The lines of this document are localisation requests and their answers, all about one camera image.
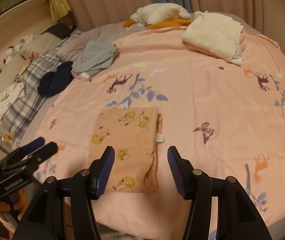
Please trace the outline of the plaid pillow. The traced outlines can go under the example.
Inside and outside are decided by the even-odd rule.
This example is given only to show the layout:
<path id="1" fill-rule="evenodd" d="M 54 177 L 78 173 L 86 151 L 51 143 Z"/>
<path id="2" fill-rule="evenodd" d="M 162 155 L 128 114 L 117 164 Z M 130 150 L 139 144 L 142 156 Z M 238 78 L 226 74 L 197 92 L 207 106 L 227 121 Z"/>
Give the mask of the plaid pillow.
<path id="1" fill-rule="evenodd" d="M 37 87 L 40 79 L 47 72 L 53 72 L 62 63 L 57 57 L 57 50 L 67 42 L 77 38 L 82 33 L 76 29 L 70 37 L 62 40 L 57 46 L 45 54 L 40 54 L 24 72 L 22 81 L 26 88 L 26 95 L 18 99 L 0 119 L 0 137 L 9 145 L 19 145 L 23 134 L 32 122 L 36 113 L 45 102 Z"/>

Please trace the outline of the white clothes on pillow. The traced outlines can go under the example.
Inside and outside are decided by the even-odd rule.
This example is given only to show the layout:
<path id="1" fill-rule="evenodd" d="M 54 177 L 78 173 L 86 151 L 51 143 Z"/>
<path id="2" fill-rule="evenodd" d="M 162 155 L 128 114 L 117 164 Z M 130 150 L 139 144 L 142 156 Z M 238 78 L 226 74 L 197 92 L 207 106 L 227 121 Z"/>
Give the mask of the white clothes on pillow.
<path id="1" fill-rule="evenodd" d="M 25 97 L 26 88 L 24 82 L 15 82 L 0 93 L 0 119 L 9 108 L 20 98 Z"/>

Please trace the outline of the beige headboard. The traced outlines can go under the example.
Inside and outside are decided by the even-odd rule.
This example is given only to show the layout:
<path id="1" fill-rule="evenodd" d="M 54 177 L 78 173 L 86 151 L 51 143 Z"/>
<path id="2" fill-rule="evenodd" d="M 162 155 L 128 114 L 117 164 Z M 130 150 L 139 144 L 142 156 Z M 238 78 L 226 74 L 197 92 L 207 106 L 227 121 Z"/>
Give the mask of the beige headboard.
<path id="1" fill-rule="evenodd" d="M 32 52 L 45 54 L 62 40 L 50 33 L 44 33 L 23 46 L 11 61 L 2 68 L 0 73 L 0 93 L 14 83 L 14 78 L 27 62 Z"/>

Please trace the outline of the peach cartoon print garment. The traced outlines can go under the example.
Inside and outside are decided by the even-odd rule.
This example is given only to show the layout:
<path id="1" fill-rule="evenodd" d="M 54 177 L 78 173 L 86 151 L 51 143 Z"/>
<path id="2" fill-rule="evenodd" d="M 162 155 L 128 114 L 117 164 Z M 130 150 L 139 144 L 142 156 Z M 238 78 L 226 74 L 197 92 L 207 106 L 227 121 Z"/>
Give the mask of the peach cartoon print garment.
<path id="1" fill-rule="evenodd" d="M 106 147 L 114 148 L 108 191 L 157 191 L 156 134 L 160 129 L 158 107 L 111 108 L 100 112 L 89 141 L 89 161 L 100 158 Z"/>

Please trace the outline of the pink printed bed sheet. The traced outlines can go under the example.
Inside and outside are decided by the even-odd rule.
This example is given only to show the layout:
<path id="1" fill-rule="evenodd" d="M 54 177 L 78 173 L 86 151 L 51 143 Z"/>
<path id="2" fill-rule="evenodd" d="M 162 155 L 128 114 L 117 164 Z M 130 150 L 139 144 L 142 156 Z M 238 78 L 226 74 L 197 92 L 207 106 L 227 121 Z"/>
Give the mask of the pink printed bed sheet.
<path id="1" fill-rule="evenodd" d="M 187 49 L 182 33 L 150 30 L 119 39 L 109 71 L 74 80 L 37 130 L 59 152 L 35 176 L 63 179 L 89 166 L 101 111 L 158 107 L 157 191 L 106 189 L 93 204 L 97 221 L 147 239 L 180 239 L 190 204 L 167 162 L 173 145 L 208 175 L 236 177 L 265 223 L 274 224 L 285 217 L 285 55 L 269 38 L 248 34 L 237 66 Z"/>

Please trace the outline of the dark navy garment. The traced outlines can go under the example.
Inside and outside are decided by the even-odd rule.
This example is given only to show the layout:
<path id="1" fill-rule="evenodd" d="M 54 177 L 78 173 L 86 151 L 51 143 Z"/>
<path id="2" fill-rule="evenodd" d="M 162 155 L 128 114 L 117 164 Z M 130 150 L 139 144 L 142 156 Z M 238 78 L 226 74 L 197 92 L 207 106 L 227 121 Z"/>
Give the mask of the dark navy garment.
<path id="1" fill-rule="evenodd" d="M 37 87 L 38 94 L 49 98 L 64 91 L 74 80 L 72 65 L 72 61 L 67 61 L 60 64 L 55 72 L 44 74 Z"/>

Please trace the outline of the grey blanket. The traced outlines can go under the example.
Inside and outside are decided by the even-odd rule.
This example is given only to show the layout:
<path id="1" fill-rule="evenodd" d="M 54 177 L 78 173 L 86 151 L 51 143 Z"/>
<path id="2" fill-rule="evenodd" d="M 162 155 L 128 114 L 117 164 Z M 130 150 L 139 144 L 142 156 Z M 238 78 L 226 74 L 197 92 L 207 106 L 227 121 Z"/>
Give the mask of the grey blanket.
<path id="1" fill-rule="evenodd" d="M 126 29 L 123 27 L 122 22 L 96 27 L 81 33 L 80 36 L 60 47 L 56 52 L 56 57 L 62 62 L 75 61 L 81 56 L 89 41 L 99 43 L 114 42 L 120 38 L 144 30 L 146 30 L 146 27 L 138 26 L 138 24 L 131 25 Z"/>

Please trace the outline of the yellow hanging paper bundle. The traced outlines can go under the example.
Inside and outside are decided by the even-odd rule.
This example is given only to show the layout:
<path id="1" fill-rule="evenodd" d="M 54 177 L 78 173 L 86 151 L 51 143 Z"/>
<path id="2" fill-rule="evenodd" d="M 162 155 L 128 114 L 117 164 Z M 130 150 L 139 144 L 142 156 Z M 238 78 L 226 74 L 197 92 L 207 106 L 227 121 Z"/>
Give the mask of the yellow hanging paper bundle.
<path id="1" fill-rule="evenodd" d="M 67 0 L 49 0 L 49 7 L 53 21 L 59 21 L 72 11 Z"/>

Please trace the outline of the white goose plush toy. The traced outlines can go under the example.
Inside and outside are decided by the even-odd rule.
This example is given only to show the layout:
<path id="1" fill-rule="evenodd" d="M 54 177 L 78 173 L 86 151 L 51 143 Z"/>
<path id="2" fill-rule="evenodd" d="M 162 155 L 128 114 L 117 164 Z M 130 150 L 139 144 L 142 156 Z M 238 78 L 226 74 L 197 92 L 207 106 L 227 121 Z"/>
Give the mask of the white goose plush toy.
<path id="1" fill-rule="evenodd" d="M 189 12 L 181 5 L 153 3 L 137 9 L 123 27 L 129 28 L 134 24 L 147 26 L 148 29 L 188 26 L 191 23 L 190 17 Z"/>

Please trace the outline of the small plush toy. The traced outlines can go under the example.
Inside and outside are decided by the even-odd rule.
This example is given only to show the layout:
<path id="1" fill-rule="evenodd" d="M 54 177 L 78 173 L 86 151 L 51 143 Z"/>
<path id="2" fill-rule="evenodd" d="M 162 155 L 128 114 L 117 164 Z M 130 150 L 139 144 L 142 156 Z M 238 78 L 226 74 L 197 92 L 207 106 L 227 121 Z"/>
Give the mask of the small plush toy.
<path id="1" fill-rule="evenodd" d="M 20 39 L 18 44 L 10 46 L 5 52 L 3 63 L 8 64 L 11 61 L 11 59 L 22 49 L 23 46 L 29 44 L 35 38 L 37 38 L 37 35 L 34 34 L 26 35 Z"/>

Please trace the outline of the grey crumpled garment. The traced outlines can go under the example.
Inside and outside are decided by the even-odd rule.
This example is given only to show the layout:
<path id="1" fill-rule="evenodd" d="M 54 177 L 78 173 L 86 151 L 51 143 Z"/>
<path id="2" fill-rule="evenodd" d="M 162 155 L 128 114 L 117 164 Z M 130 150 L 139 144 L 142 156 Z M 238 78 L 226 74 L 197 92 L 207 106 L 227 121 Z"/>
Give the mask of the grey crumpled garment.
<path id="1" fill-rule="evenodd" d="M 82 80 L 90 80 L 100 71 L 109 69 L 118 48 L 109 42 L 89 41 L 81 55 L 73 62 L 72 75 Z"/>

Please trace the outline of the cream folded clothes stack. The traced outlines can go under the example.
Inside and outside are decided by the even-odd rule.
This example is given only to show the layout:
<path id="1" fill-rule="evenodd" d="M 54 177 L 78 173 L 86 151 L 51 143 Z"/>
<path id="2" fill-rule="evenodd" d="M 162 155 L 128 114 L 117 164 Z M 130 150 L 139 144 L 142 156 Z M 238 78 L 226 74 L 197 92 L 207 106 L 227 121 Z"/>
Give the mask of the cream folded clothes stack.
<path id="1" fill-rule="evenodd" d="M 241 66 L 245 29 L 231 17 L 214 12 L 194 13 L 194 20 L 182 33 L 183 43 L 190 49 Z"/>

